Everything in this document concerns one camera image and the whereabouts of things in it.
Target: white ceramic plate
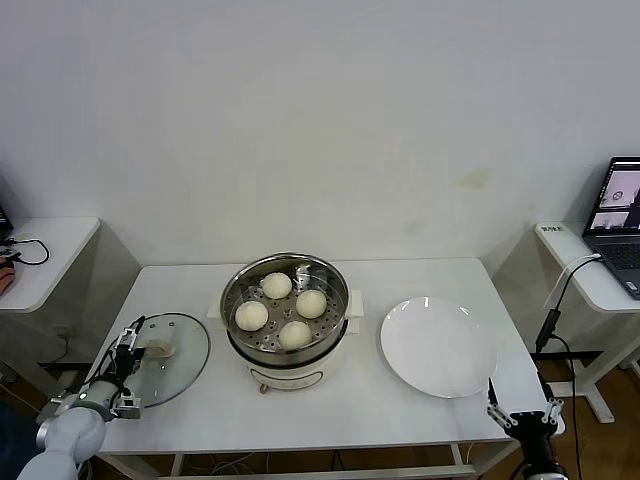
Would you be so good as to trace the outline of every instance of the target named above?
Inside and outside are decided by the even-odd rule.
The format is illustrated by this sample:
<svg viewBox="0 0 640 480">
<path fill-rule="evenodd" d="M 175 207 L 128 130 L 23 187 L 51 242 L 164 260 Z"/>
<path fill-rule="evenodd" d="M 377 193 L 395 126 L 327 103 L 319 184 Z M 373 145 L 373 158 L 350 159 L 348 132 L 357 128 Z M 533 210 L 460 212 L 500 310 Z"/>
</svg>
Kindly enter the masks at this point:
<svg viewBox="0 0 640 480">
<path fill-rule="evenodd" d="M 418 297 L 387 314 L 380 333 L 391 368 L 409 385 L 444 398 L 486 389 L 497 366 L 488 329 L 468 309 Z"/>
</svg>

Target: white wall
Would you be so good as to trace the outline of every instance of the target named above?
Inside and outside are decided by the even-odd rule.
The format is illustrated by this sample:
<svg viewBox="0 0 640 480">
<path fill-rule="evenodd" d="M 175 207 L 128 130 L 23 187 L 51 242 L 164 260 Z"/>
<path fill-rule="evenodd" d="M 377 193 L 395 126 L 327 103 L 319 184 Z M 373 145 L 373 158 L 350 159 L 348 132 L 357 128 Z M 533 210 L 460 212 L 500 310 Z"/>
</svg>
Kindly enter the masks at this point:
<svg viewBox="0 0 640 480">
<path fill-rule="evenodd" d="M 3 0 L 0 175 L 10 210 L 97 215 L 141 264 L 479 256 L 526 330 L 557 273 L 528 265 L 531 225 L 584 217 L 602 165 L 639 151 L 639 16 Z"/>
</svg>

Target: steamed bun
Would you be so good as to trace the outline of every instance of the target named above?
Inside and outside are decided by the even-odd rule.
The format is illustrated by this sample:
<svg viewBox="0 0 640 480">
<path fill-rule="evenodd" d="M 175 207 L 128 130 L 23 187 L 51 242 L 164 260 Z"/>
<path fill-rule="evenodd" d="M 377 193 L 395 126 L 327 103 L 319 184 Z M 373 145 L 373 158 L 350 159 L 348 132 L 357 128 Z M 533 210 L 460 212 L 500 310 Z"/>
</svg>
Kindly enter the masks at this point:
<svg viewBox="0 0 640 480">
<path fill-rule="evenodd" d="M 260 330 L 268 319 L 267 307 L 260 302 L 245 302 L 236 310 L 236 324 L 247 332 Z"/>
<path fill-rule="evenodd" d="M 293 321 L 280 330 L 280 346 L 284 350 L 295 350 L 311 343 L 311 329 L 306 323 Z"/>
<path fill-rule="evenodd" d="M 262 280 L 262 291 L 274 300 L 284 298 L 291 291 L 291 279 L 284 273 L 270 273 Z"/>
<path fill-rule="evenodd" d="M 296 301 L 296 310 L 304 318 L 316 318 L 327 308 L 327 299 L 318 290 L 302 292 Z"/>
</svg>

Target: steamer basket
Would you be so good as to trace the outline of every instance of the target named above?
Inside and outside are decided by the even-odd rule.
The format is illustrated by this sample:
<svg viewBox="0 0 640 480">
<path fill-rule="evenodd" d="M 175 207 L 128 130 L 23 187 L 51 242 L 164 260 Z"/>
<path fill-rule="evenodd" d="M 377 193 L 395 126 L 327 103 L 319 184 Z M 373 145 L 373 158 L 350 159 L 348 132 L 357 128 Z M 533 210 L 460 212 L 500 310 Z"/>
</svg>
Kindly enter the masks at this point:
<svg viewBox="0 0 640 480">
<path fill-rule="evenodd" d="M 282 272 L 292 281 L 293 288 L 285 298 L 273 300 L 262 291 L 262 279 L 273 272 Z M 327 299 L 324 314 L 314 319 L 296 311 L 298 296 L 310 289 L 322 291 Z M 245 332 L 235 322 L 236 309 L 247 301 L 260 302 L 269 312 L 266 325 L 255 332 Z M 220 312 L 238 353 L 258 365 L 286 369 L 312 363 L 333 350 L 347 329 L 348 303 L 347 284 L 333 265 L 311 255 L 278 253 L 247 265 L 229 281 L 220 300 Z M 298 350 L 284 351 L 279 332 L 293 320 L 311 328 L 313 341 Z"/>
</svg>

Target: white desk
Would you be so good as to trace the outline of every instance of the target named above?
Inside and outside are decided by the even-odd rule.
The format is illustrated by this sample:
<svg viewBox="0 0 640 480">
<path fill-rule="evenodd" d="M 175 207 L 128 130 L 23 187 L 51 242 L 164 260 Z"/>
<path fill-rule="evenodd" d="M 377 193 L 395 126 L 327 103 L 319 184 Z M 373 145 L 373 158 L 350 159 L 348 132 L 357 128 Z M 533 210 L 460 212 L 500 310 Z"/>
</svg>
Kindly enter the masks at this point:
<svg viewBox="0 0 640 480">
<path fill-rule="evenodd" d="M 572 260 L 593 253 L 582 240 L 583 229 L 583 223 L 545 222 L 536 226 L 536 234 L 560 267 L 564 268 Z M 601 263 L 590 263 L 578 270 L 573 276 L 573 283 L 587 304 L 598 312 L 640 313 L 640 301 L 631 298 Z M 576 394 L 587 398 L 601 423 L 612 423 L 615 418 L 600 395 L 596 382 L 640 347 L 640 332 L 620 335 L 611 343 L 587 368 L 579 361 L 574 361 Z M 637 362 L 629 362 L 625 366 L 633 368 L 640 375 Z M 571 382 L 554 382 L 551 387 L 558 397 L 570 397 L 572 394 Z"/>
<path fill-rule="evenodd" d="M 28 218 L 12 220 L 16 240 L 37 238 L 51 253 L 42 265 L 27 266 L 16 263 L 16 279 L 0 296 L 0 315 L 30 313 L 42 306 L 64 276 L 73 261 L 98 229 L 100 222 L 94 217 Z M 16 245 L 25 260 L 37 261 L 44 251 L 37 244 Z M 38 390 L 55 396 L 63 387 L 45 370 L 31 361 L 31 352 L 4 339 L 0 343 L 0 360 L 22 375 Z"/>
<path fill-rule="evenodd" d="M 97 358 L 140 315 L 167 311 L 200 319 L 211 335 L 212 353 L 201 376 L 183 394 L 144 411 L 139 421 L 109 423 L 101 456 L 126 468 L 113 455 L 502 442 L 475 459 L 474 466 L 460 460 L 454 466 L 419 469 L 424 475 L 420 478 L 427 478 L 484 472 L 517 448 L 504 442 L 508 437 L 487 416 L 486 392 L 454 400 L 423 394 L 389 368 L 379 345 L 381 322 L 400 301 L 420 295 L 457 301 L 493 331 L 499 349 L 493 382 L 501 406 L 508 411 L 544 410 L 536 368 L 480 261 L 354 261 L 335 266 L 351 288 L 363 292 L 360 333 L 342 340 L 337 371 L 317 386 L 267 395 L 259 393 L 226 332 L 206 318 L 210 301 L 241 265 L 144 268 Z M 393 470 L 388 478 L 404 474 Z"/>
</svg>

